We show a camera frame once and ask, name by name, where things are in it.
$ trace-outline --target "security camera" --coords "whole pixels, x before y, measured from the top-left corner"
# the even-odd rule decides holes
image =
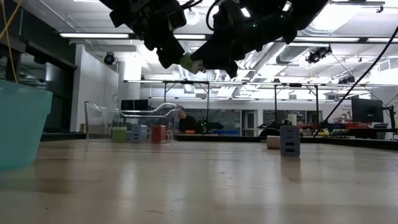
[[[104,58],[104,63],[106,65],[115,65],[118,62],[118,58],[114,56],[113,52],[108,52],[106,53],[106,56]]]

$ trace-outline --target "turquoise plastic bin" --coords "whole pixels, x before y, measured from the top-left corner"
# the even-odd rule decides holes
[[[51,102],[49,91],[0,80],[0,169],[35,160]]]

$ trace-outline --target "computer monitor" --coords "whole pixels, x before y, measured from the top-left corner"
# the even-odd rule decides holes
[[[148,110],[148,100],[122,100],[121,110]]]
[[[353,121],[384,122],[383,105],[380,100],[351,99]]]

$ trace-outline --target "ceiling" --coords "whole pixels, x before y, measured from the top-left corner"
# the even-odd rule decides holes
[[[50,24],[60,32],[131,32],[126,26],[114,28],[108,16],[110,10],[102,5],[100,2],[92,2],[93,0],[29,0],[24,1],[23,6],[41,18],[46,23]],[[211,31],[207,29],[205,23],[205,14],[209,5],[213,0],[204,0],[195,8],[199,13],[199,22],[193,26],[186,25],[181,29],[177,29],[177,34],[210,34]],[[346,21],[341,22],[337,29],[327,33],[329,36],[353,36],[353,37],[388,37],[390,36],[396,26],[398,25],[398,4],[396,1],[386,1],[389,5],[384,7],[382,13],[376,13],[378,7],[356,7],[355,13]],[[331,23],[334,20],[341,20],[342,15],[339,10],[329,16],[325,23]],[[200,41],[180,41],[181,45],[186,51],[191,45],[202,45],[204,42]],[[168,69],[162,68],[157,61],[155,52],[148,51],[139,40],[91,40],[90,45],[100,46],[132,46],[135,45],[137,52],[142,58],[142,73],[147,78],[159,74],[172,74],[173,71],[178,70],[176,65]],[[263,52],[251,52],[246,55],[245,60],[252,60],[256,58],[257,63],[252,69],[255,70],[253,78],[260,78],[262,81],[279,77],[284,80],[295,80],[295,82],[306,82],[308,79],[313,80],[317,78],[324,78],[330,80],[331,77],[341,74],[345,69],[353,68],[358,74],[370,66],[370,62],[377,57],[384,45],[378,44],[331,44],[333,54],[336,56],[327,56],[320,63],[311,65],[305,64],[303,59],[311,48],[302,52],[295,60],[288,66],[273,66],[272,46],[263,48]],[[391,45],[385,56],[398,56],[398,44]],[[248,72],[244,72],[240,78],[245,77]]]

